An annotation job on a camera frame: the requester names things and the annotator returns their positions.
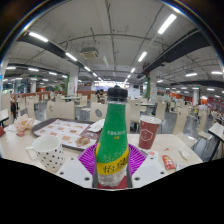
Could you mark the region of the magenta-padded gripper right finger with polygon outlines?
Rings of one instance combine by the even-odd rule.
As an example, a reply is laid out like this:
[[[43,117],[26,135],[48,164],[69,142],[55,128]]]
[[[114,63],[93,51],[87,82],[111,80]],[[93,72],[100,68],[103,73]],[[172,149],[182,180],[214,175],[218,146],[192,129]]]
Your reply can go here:
[[[129,145],[127,165],[127,186],[140,188],[167,175],[167,171],[160,162],[146,152]]]

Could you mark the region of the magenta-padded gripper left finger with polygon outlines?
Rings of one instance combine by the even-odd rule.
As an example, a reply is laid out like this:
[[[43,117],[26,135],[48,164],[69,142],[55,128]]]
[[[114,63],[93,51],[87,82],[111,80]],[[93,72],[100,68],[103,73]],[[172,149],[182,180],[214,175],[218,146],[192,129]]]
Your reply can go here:
[[[96,144],[85,149],[78,157],[69,157],[56,175],[84,188],[96,187],[95,149]]]

